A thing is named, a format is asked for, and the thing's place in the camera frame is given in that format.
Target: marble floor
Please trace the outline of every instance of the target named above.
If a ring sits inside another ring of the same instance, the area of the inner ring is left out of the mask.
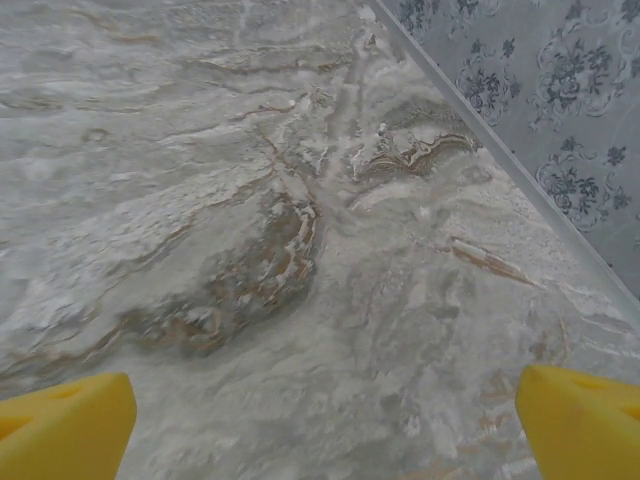
[[[532,362],[640,339],[338,0],[4,0],[0,396],[127,372],[119,480],[536,479]]]

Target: floral wallpaper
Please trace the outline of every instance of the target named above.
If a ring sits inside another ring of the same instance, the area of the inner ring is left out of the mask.
[[[379,0],[640,296],[640,0]]]

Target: yellow plastic piece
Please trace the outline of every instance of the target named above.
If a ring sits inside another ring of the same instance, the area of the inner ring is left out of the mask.
[[[545,480],[640,479],[640,387],[529,366],[516,409]]]
[[[0,402],[0,479],[113,480],[135,420],[124,373]]]

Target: marble veining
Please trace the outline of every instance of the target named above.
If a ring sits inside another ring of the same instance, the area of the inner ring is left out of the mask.
[[[637,382],[366,5],[7,0],[0,54],[0,396],[126,371],[119,479],[536,479],[524,365]]]

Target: floor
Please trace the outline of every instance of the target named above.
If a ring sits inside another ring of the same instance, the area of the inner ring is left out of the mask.
[[[119,480],[536,479],[640,339],[360,3],[7,0],[0,395],[105,370]]]

